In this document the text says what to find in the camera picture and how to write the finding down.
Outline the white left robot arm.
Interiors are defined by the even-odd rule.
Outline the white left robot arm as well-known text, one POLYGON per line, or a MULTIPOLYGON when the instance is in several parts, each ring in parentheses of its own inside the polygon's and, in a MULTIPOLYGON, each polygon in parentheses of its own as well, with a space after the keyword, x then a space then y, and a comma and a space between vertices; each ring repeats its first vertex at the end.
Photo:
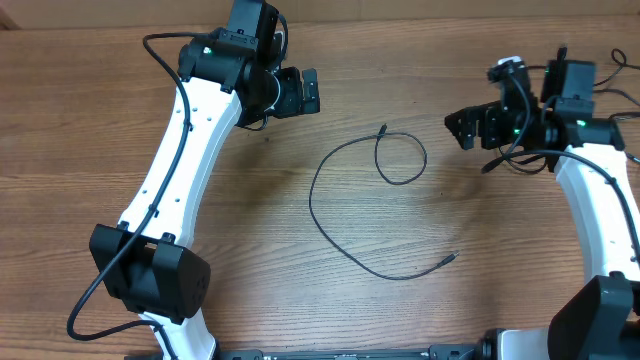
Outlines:
POLYGON ((237 1, 225 27, 187 33, 169 69, 175 102, 150 170, 118 223, 91 235, 97 283, 151 328, 164 359, 217 354, 202 313, 211 269, 192 245, 226 138, 320 109, 316 71, 284 67, 287 47, 285 18, 264 1, 237 1))

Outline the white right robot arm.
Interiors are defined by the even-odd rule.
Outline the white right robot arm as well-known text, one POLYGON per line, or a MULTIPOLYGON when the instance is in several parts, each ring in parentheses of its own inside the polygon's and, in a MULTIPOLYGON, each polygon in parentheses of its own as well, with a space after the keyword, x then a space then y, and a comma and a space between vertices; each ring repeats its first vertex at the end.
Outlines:
POLYGON ((444 124, 464 150, 479 140, 505 151, 487 163, 544 159, 570 206, 584 260, 582 289, 533 330, 499 330, 483 359, 636 359, 639 356, 639 209, 628 181, 617 123, 594 115, 596 66, 558 57, 545 69, 542 94, 530 91, 528 66, 499 60, 487 73, 499 100, 463 108, 444 124))

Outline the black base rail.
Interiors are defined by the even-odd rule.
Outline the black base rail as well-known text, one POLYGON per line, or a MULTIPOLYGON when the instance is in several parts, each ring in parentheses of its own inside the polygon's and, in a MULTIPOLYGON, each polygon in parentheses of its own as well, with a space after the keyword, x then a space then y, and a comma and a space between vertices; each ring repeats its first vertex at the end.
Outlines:
POLYGON ((223 360, 549 360, 547 329, 488 331, 477 344, 433 344, 423 349, 263 352, 218 351, 223 360))

